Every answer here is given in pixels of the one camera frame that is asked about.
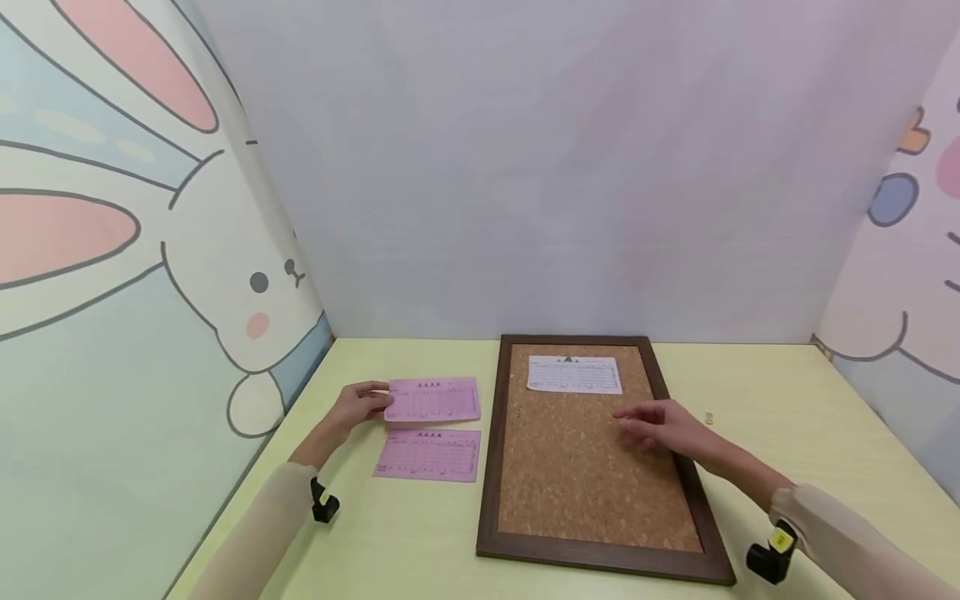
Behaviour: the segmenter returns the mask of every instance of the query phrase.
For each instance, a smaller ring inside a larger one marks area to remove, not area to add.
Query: cartoon wallpaper
[[[960,501],[960,39],[910,119],[816,332]]]
[[[204,34],[0,0],[4,598],[162,596],[332,343]]]

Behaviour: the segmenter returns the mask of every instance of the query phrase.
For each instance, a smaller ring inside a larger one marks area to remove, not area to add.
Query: beige sleeve
[[[310,515],[312,467],[276,468],[207,563],[190,600],[256,600]]]
[[[816,488],[777,490],[770,522],[781,518],[797,532],[798,548],[856,600],[960,599],[866,519]]]

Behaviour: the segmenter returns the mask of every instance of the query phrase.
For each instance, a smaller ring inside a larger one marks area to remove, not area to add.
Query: rabbit mouth
[[[306,273],[297,273],[297,263],[294,261],[293,258],[288,258],[287,261],[283,263],[283,271],[287,275],[293,277],[294,287],[299,289],[300,281],[306,278]]]

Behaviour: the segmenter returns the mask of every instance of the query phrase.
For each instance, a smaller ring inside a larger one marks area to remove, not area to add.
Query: rabbit eye
[[[257,271],[250,276],[250,289],[254,290],[257,294],[263,294],[267,291],[268,287],[270,287],[270,280],[266,274]]]

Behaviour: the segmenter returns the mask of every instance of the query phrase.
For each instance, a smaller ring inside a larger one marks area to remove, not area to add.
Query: cork board
[[[623,395],[529,390],[534,354],[613,357]],[[696,468],[611,416],[667,397],[647,338],[503,336],[477,554],[732,585]]]

